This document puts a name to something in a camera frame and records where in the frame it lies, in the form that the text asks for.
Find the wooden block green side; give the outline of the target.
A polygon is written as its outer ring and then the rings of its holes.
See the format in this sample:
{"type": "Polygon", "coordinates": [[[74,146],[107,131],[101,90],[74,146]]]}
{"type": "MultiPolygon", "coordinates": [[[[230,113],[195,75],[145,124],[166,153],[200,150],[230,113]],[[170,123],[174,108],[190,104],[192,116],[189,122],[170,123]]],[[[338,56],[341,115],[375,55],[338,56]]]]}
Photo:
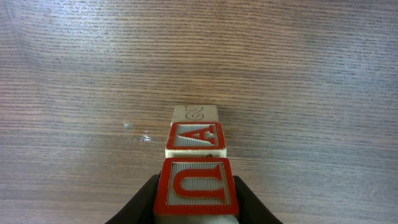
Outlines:
{"type": "Polygon", "coordinates": [[[223,127],[217,121],[175,122],[165,146],[165,157],[226,157],[223,127]]]}

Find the wooden block blue side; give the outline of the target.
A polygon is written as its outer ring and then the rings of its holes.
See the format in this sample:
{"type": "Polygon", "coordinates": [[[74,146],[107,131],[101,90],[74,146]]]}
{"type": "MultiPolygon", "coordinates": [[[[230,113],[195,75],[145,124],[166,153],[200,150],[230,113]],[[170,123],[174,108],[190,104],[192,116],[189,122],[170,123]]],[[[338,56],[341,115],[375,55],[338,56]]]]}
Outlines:
{"type": "Polygon", "coordinates": [[[162,224],[238,223],[239,204],[227,158],[164,160],[154,202],[162,224]]]}

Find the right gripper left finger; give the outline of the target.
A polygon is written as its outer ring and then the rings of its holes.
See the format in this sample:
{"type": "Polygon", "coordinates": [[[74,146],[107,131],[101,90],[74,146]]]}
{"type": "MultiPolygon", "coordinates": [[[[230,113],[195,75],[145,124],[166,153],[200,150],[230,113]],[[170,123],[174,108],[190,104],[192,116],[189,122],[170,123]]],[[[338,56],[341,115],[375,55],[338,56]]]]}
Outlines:
{"type": "Polygon", "coordinates": [[[154,224],[153,206],[159,174],[153,175],[106,224],[154,224]]]}

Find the wooden block number two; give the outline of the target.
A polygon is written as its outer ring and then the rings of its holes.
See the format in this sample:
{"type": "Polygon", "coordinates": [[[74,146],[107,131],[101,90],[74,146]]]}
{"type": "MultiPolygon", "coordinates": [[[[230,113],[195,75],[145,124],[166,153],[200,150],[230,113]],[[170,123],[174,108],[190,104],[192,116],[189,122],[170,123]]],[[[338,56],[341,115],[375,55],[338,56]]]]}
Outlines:
{"type": "Polygon", "coordinates": [[[186,121],[219,121],[216,105],[177,105],[171,123],[186,121]]]}

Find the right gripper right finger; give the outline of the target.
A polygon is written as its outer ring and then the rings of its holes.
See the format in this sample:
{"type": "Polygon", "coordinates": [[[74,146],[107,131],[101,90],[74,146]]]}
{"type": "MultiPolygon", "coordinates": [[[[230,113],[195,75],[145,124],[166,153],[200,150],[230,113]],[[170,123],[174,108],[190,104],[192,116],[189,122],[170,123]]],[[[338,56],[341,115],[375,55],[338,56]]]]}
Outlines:
{"type": "Polygon", "coordinates": [[[233,177],[239,205],[239,224],[283,224],[240,177],[233,177]]]}

